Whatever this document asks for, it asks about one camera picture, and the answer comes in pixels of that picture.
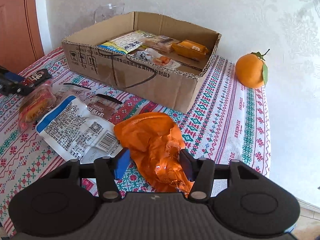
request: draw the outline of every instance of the door frame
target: door frame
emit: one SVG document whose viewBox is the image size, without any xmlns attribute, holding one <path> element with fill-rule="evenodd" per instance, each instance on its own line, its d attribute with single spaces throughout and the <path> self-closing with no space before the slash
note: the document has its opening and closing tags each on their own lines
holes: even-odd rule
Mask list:
<svg viewBox="0 0 320 240">
<path fill-rule="evenodd" d="M 44 56 L 36 11 L 36 0 L 24 0 L 29 37 L 36 60 Z"/>
<path fill-rule="evenodd" d="M 37 10 L 37 18 L 39 25 L 39 32 L 42 42 L 42 48 L 44 54 L 48 54 L 53 50 L 49 25 L 48 25 L 48 17 L 47 17 L 47 7 L 46 0 L 36 0 L 36 10 Z"/>
</svg>

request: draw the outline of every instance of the red snack package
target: red snack package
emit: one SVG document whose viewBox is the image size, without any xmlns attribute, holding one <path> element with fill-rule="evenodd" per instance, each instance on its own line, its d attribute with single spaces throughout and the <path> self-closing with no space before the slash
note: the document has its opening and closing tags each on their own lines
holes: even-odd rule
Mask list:
<svg viewBox="0 0 320 240">
<path fill-rule="evenodd" d="M 23 98 L 18 118 L 18 128 L 23 131 L 31 123 L 40 120 L 56 100 L 52 94 L 51 81 L 46 81 Z"/>
</svg>

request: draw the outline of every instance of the clear glass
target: clear glass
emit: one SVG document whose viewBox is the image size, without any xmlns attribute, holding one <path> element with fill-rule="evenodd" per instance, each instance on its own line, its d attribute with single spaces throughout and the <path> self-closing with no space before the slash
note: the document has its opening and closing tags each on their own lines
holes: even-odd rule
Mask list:
<svg viewBox="0 0 320 240">
<path fill-rule="evenodd" d="M 108 20 L 113 16 L 123 14 L 124 12 L 124 3 L 108 3 L 105 6 L 99 6 L 93 14 L 93 19 L 95 23 Z"/>
</svg>

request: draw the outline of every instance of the orange plastic wrapper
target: orange plastic wrapper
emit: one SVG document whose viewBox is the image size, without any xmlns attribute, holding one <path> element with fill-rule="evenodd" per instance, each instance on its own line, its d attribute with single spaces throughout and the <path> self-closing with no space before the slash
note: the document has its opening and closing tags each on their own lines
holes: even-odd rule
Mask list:
<svg viewBox="0 0 320 240">
<path fill-rule="evenodd" d="M 130 149 L 140 174 L 158 192 L 190 192 L 193 182 L 188 181 L 178 161 L 185 144 L 170 116 L 139 114 L 117 124 L 114 131 L 121 145 Z"/>
</svg>

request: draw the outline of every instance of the table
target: table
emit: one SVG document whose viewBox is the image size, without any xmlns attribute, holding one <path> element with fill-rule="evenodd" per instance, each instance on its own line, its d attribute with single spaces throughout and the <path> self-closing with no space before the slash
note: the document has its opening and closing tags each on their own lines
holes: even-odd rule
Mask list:
<svg viewBox="0 0 320 240">
<path fill-rule="evenodd" d="M 141 97 L 92 81 L 68 69 L 62 48 L 47 54 L 21 72 L 47 68 L 53 76 L 53 91 L 65 82 L 88 86 L 87 93 L 108 94 L 124 102 L 109 121 L 117 124 L 135 114 L 164 112 L 180 127 L 188 151 L 196 158 L 206 157 L 216 163 L 228 164 L 239 159 L 261 174 L 270 170 L 270 130 L 268 106 L 263 87 L 248 89 L 235 78 L 235 65 L 216 56 L 195 103 L 186 114 L 168 109 Z M 0 97 L 0 222 L 9 236 L 15 234 L 8 215 L 12 197 L 38 178 L 49 173 L 64 160 L 35 131 L 35 125 L 23 133 L 17 129 L 22 97 Z M 97 187 L 87 179 L 84 187 L 97 195 Z M 124 177 L 117 182 L 122 195 L 126 191 L 154 191 L 130 163 Z M 226 187 L 216 180 L 212 195 Z"/>
</svg>

